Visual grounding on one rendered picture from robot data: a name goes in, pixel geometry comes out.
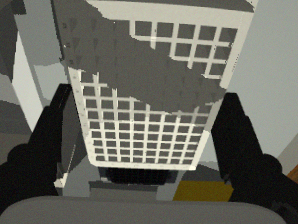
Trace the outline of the yellow box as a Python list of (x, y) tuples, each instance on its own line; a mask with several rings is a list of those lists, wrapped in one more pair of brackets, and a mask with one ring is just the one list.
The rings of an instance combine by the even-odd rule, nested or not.
[(214, 181), (181, 181), (172, 201), (229, 201), (232, 185)]

